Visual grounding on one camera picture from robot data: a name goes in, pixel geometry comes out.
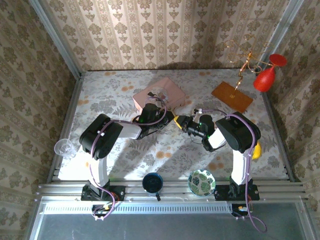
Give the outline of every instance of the cable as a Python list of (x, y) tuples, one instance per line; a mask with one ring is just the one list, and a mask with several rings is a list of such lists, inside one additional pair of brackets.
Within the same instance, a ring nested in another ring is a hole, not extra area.
[[(101, 191), (106, 192), (106, 193), (109, 194), (109, 195), (111, 196), (111, 198), (112, 198), (111, 209), (109, 210), (109, 212), (108, 212), (106, 215), (100, 217), (101, 220), (104, 220), (104, 219), (107, 218), (107, 217), (112, 213), (112, 211), (115, 209), (116, 200), (115, 200), (114, 195), (113, 195), (110, 191), (108, 191), (107, 189), (104, 189), (103, 187), (100, 187), (100, 186), (97, 184), (97, 182), (96, 182), (96, 180), (95, 180), (95, 177), (94, 177), (94, 175), (93, 175), (93, 173), (92, 173), (91, 164), (90, 164), (89, 169), (90, 169), (90, 173), (91, 173), (91, 177), (92, 177), (92, 179), (93, 179), (93, 182), (95, 183), (95, 185), (97, 186), (97, 188), (100, 189)], [(96, 212), (97, 212), (97, 209), (94, 210), (93, 216), (94, 216), (95, 220), (98, 220), (99, 218), (96, 216)]]
[[(133, 125), (138, 125), (138, 126), (150, 126), (150, 125), (154, 125), (154, 124), (157, 124), (159, 123), (160, 121), (162, 121), (162, 119), (165, 118), (166, 116), (166, 113), (167, 113), (167, 105), (166, 103), (160, 98), (160, 97), (157, 97), (157, 96), (152, 96), (150, 98), (154, 98), (154, 99), (157, 99), (159, 100), (163, 105), (164, 105), (164, 113), (163, 113), (163, 116), (155, 121), (155, 122), (151, 122), (151, 123), (137, 123), (137, 122), (132, 122), (132, 121), (122, 121), (122, 120), (110, 120), (106, 125), (103, 126), (103, 128), (100, 130), (100, 132), (98, 133), (98, 135), (95, 137), (93, 143), (92, 143), (92, 146), (91, 146), (91, 158), (94, 158), (94, 149), (96, 147), (96, 144), (97, 144), (97, 141), (99, 139), (99, 137), (101, 136), (101, 134), (106, 130), (106, 128), (111, 124), (111, 123), (126, 123), (126, 124), (133, 124)], [(112, 197), (112, 206), (111, 206), (111, 209), (110, 211), (103, 217), (101, 217), (100, 219), (101, 220), (104, 220), (106, 217), (108, 217), (111, 212), (114, 210), (115, 208), (115, 204), (116, 204), (116, 200), (115, 200), (115, 197), (113, 196), (113, 194), (108, 191), (107, 189), (104, 189), (103, 187), (99, 186), (94, 178), (94, 175), (92, 173), (92, 168), (91, 168), (91, 164), (89, 166), (89, 169), (90, 169), (90, 173), (91, 173), (91, 176), (92, 176), (92, 179), (93, 179), (93, 182), (95, 183), (95, 185), (97, 186), (98, 189), (100, 189), (101, 191), (104, 191), (106, 192), (107, 194), (109, 194), (111, 197)], [(97, 220), (98, 218), (96, 217), (96, 213), (94, 212), (93, 213), (95, 219)]]
[(113, 191), (112, 191), (111, 193), (112, 193), (112, 195), (113, 195), (114, 197), (116, 197), (115, 203), (118, 203), (118, 202), (120, 201), (120, 197), (119, 197), (116, 193), (114, 193)]
[(191, 139), (191, 142), (193, 142), (194, 144), (202, 144), (202, 143), (198, 143), (198, 142), (193, 141), (191, 135), (190, 135), (190, 139)]
[(222, 113), (225, 116), (227, 115), (224, 111), (222, 111), (220, 109), (217, 109), (217, 108), (202, 110), (203, 113), (214, 112), (214, 111), (218, 111), (218, 112)]
[(141, 115), (135, 116), (134, 119), (132, 119), (132, 122), (136, 122), (137, 118), (140, 117)]
[[(255, 147), (255, 142), (256, 142), (256, 136), (254, 133), (254, 130), (250, 127), (250, 125), (243, 120), (241, 117), (239, 117), (238, 115), (235, 114), (228, 114), (226, 117), (234, 117), (236, 119), (239, 119), (250, 131), (251, 135), (252, 135), (252, 144), (249, 148), (248, 154), (245, 157), (245, 161), (246, 161), (246, 170), (245, 170), (245, 205), (246, 205), (246, 209), (248, 211), (248, 216), (251, 220), (252, 225), (254, 226), (254, 228), (260, 232), (260, 233), (266, 233), (268, 228), (267, 225), (264, 223), (264, 221), (262, 221), (261, 219), (259, 219), (256, 216), (252, 216), (251, 212), (250, 212), (250, 206), (249, 206), (249, 198), (248, 198), (248, 183), (249, 183), (249, 174), (250, 174), (250, 164), (251, 164), (251, 158), (252, 158), (252, 151)], [(254, 223), (254, 219), (258, 220), (263, 226), (264, 226), (264, 230), (260, 230), (256, 224)]]
[(146, 98), (146, 100), (144, 101), (144, 104), (146, 105), (148, 100), (150, 99), (155, 99), (155, 98), (159, 98), (159, 96), (157, 94), (154, 94), (153, 96), (148, 95), (149, 97)]

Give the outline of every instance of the metal frame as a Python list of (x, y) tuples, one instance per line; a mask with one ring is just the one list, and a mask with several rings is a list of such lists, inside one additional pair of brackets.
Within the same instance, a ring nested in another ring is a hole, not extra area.
[(29, 220), (28, 220), (26, 227), (25, 227), (25, 236), (24, 236), (25, 240), (30, 240), (31, 233), (34, 231), (34, 227), (41, 224), (40, 222), (38, 222), (38, 220), (39, 220), (39, 207), (40, 207), (40, 202), (37, 201), (33, 206), (33, 209), (29, 215)]
[(66, 65), (68, 66), (69, 70), (73, 74), (74, 78), (78, 80), (80, 78), (81, 70), (77, 67), (76, 63), (73, 61), (68, 48), (65, 47), (63, 42), (61, 41), (60, 36), (58, 35), (57, 31), (55, 30), (54, 26), (52, 25), (50, 19), (48, 18), (45, 10), (41, 6), (39, 0), (29, 0), (31, 6), (34, 8), (36, 14), (39, 16), (41, 22), (43, 23), (46, 31), (52, 38), (52, 41), (56, 45), (59, 53), (63, 57)]
[[(37, 201), (41, 202), (41, 204), (38, 204), (34, 228), (29, 232), (28, 237), (36, 239), (35, 237), (39, 233), (42, 218), (45, 214), (90, 214), (89, 209), (92, 204), (108, 203), (105, 201), (80, 201), (82, 187), (85, 183), (85, 181), (62, 181), (41, 184), (36, 193)], [(217, 185), (227, 185), (229, 181), (225, 178), (218, 178), (216, 179), (216, 183)], [(307, 239), (317, 239), (309, 212), (306, 211), (304, 204), (307, 201), (307, 194), (301, 182), (255, 178), (254, 184), (258, 186), (260, 195), (260, 200), (254, 201), (255, 204), (295, 203)], [(244, 201), (215, 201), (213, 195), (197, 197), (190, 192), (187, 178), (167, 179), (160, 192), (161, 202), (157, 202), (154, 196), (148, 195), (144, 191), (140, 180), (113, 179), (111, 185), (126, 186), (124, 202), (117, 205), (123, 207), (118, 214), (137, 214), (137, 211), (139, 211), (137, 208), (143, 206), (148, 207), (145, 208), (147, 209), (145, 214), (159, 214), (159, 211), (161, 211), (159, 208), (166, 208), (166, 214), (169, 212), (177, 213), (177, 209), (179, 208), (187, 209), (189, 213), (205, 214), (207, 213), (206, 210), (209, 210), (211, 214), (222, 214), (228, 212), (228, 208), (230, 208), (230, 204), (232, 203), (245, 203)], [(216, 207), (224, 209), (215, 211), (214, 208)]]
[[(75, 116), (76, 108), (77, 108), (77, 102), (79, 100), (79, 96), (81, 93), (82, 85), (84, 82), (84, 76), (85, 74), (81, 75), (81, 78), (75, 82), (75, 86), (73, 89), (73, 93), (70, 99), (69, 107), (65, 115), (63, 127), (60, 133), (60, 138), (59, 139), (65, 139), (69, 137), (69, 133), (71, 130), (71, 125)], [(54, 173), (56, 169), (59, 169), (61, 166), (63, 158), (61, 156), (58, 156), (57, 154), (54, 155), (52, 164), (50, 167), (49, 175), (46, 180), (46, 183), (49, 184), (52, 182), (54, 178)]]
[[(301, 182), (278, 180), (270, 178), (254, 178), (254, 184), (258, 186), (260, 200), (256, 203), (296, 203), (307, 200)], [(79, 201), (85, 181), (61, 181), (39, 186), (38, 197), (43, 201)], [(110, 184), (126, 186), (125, 203), (154, 203), (155, 197), (148, 195), (142, 187), (141, 180), (112, 179)], [(217, 178), (217, 185), (228, 185), (229, 180)], [(161, 203), (213, 203), (215, 197), (195, 196), (188, 187), (188, 178), (166, 179), (160, 192)]]
[(269, 42), (273, 44), (273, 47), (267, 47), (265, 49), (264, 54), (262, 54), (260, 61), (262, 62), (269, 62), (269, 56), (277, 50), (279, 47), (279, 44), (281, 43), (282, 39), (284, 38), (285, 34), (287, 33), (291, 23), (293, 22), (295, 16), (297, 15), (299, 9), (301, 8), (302, 4), (305, 0), (290, 0), (288, 5), (286, 6), (286, 9), (284, 10), (284, 13), (276, 26)]

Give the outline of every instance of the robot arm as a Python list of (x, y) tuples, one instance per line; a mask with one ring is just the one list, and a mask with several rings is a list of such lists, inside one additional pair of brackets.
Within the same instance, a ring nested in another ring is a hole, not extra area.
[[(142, 139), (164, 128), (173, 118), (174, 115), (171, 111), (166, 111), (165, 113), (163, 109), (152, 103), (147, 103), (141, 115), (135, 117), (132, 122), (111, 120), (107, 115), (100, 114), (82, 133), (79, 139), (83, 151), (91, 154), (93, 148), (93, 158), (98, 160), (90, 165), (91, 174), (97, 185), (115, 193), (117, 196), (121, 196), (119, 201), (122, 201), (125, 187), (110, 185), (107, 173), (107, 155), (110, 153), (118, 138)], [(103, 128), (105, 128), (105, 130), (100, 134), (93, 146), (95, 139)], [(93, 179), (91, 179), (91, 181), (89, 180), (83, 187), (81, 200), (109, 201), (110, 196), (97, 188), (92, 182)]]
[[(261, 137), (259, 128), (244, 117), (241, 113), (235, 112), (252, 128), (256, 146), (258, 139)], [(216, 187), (216, 200), (231, 201), (241, 200), (245, 197), (246, 185), (246, 169), (247, 169), (247, 155), (252, 145), (253, 138), (249, 129), (237, 118), (229, 117), (222, 118), (216, 121), (217, 129), (212, 121), (211, 116), (202, 115), (199, 123), (193, 121), (193, 118), (187, 116), (178, 116), (174, 119), (175, 123), (188, 135), (199, 136), (202, 138), (203, 147), (213, 152), (223, 147), (226, 143), (230, 145), (233, 151), (233, 169), (230, 177), (230, 185), (223, 187), (222, 185)], [(249, 176), (249, 191), (254, 192), (257, 186), (253, 185), (253, 181)]]
[[(235, 112), (235, 115), (245, 120), (252, 128), (255, 135), (256, 146), (258, 139), (261, 137), (259, 128), (244, 117), (241, 113)], [(252, 135), (248, 128), (237, 118), (230, 117), (229, 119), (223, 118), (216, 123), (217, 130), (209, 137), (209, 143), (213, 148), (217, 148), (227, 142), (233, 151), (233, 169), (231, 179), (237, 185), (246, 183), (246, 157), (250, 146), (252, 145)]]

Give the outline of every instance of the wooden board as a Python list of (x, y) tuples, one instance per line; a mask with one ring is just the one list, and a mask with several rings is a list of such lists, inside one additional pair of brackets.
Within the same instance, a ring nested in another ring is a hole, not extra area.
[(249, 107), (249, 105), (253, 102), (253, 99), (243, 94), (239, 90), (236, 90), (234, 98), (231, 98), (230, 96), (234, 93), (234, 91), (235, 88), (233, 86), (223, 81), (212, 91), (211, 94), (227, 104), (230, 108), (233, 108), (240, 113), (244, 113), (247, 107)]

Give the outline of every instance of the black mug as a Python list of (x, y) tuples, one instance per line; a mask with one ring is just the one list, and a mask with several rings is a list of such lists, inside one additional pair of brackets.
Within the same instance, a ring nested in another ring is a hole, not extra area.
[(143, 189), (147, 193), (155, 194), (156, 199), (158, 201), (161, 200), (161, 198), (159, 196), (159, 191), (162, 189), (163, 185), (164, 185), (164, 180), (156, 172), (148, 173), (147, 175), (144, 176), (144, 178), (142, 180)]

